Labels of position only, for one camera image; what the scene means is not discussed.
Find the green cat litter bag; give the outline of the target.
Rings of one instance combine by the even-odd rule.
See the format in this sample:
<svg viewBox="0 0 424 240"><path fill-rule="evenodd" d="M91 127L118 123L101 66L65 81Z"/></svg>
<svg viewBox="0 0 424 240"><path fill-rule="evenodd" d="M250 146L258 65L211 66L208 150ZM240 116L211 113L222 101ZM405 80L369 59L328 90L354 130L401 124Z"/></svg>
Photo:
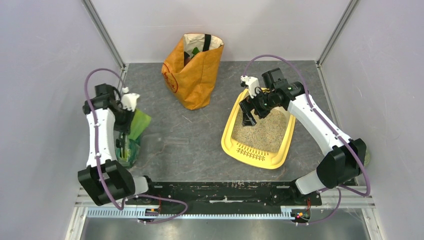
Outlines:
<svg viewBox="0 0 424 240"><path fill-rule="evenodd" d="M131 168L138 159L141 148L141 135L143 131L150 125L151 117L139 109L135 109L135 114L130 126L130 132L127 134L129 139L129 158L118 159L119 152L115 147L115 154L118 162L125 168Z"/></svg>

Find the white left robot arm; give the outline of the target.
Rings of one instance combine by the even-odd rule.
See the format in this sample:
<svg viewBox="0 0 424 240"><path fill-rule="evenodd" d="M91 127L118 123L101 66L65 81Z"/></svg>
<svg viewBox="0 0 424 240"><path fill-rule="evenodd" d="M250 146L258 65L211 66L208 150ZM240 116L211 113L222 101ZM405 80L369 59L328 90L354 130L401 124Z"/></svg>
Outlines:
<svg viewBox="0 0 424 240"><path fill-rule="evenodd" d="M137 93L120 95L116 87L103 83L95 86L95 97L82 107L89 126L89 156L77 178L97 206L136 194L144 204L157 198L148 177L134 179L128 170L151 120L136 108L138 98Z"/></svg>

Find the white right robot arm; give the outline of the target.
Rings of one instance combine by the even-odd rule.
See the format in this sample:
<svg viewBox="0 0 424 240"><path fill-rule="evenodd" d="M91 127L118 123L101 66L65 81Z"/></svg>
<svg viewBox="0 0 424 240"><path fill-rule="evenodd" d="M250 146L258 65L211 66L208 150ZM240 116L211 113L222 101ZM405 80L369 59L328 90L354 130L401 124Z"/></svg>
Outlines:
<svg viewBox="0 0 424 240"><path fill-rule="evenodd" d="M353 140L338 129L313 101L304 84L288 83L280 68L263 73L262 79L265 89L260 88L256 77L240 78L240 85L248 89L248 96L239 103L242 125L254 126L255 117L264 119L271 110L282 107L301 122L324 156L315 170L292 181L288 191L292 203L300 205L310 193L341 186L363 172L365 142L360 138Z"/></svg>

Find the orange paper shopping bag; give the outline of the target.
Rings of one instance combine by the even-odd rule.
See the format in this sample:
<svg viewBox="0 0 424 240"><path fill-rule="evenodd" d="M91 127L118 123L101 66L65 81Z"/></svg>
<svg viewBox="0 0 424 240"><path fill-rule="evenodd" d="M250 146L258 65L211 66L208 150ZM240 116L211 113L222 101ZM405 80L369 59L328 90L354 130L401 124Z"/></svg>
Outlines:
<svg viewBox="0 0 424 240"><path fill-rule="evenodd" d="M189 110L209 105L225 44L215 35L186 33L164 60L168 89Z"/></svg>

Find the yellow litter box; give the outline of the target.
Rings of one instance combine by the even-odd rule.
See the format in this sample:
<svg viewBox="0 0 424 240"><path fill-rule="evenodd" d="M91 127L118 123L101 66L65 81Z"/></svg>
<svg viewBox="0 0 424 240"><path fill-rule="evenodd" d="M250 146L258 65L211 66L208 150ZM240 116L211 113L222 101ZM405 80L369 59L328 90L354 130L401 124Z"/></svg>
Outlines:
<svg viewBox="0 0 424 240"><path fill-rule="evenodd" d="M296 118L282 107L276 107L256 125L242 126L239 102L249 93L239 94L225 125L221 147L230 157L257 168L277 169L283 165L292 141Z"/></svg>

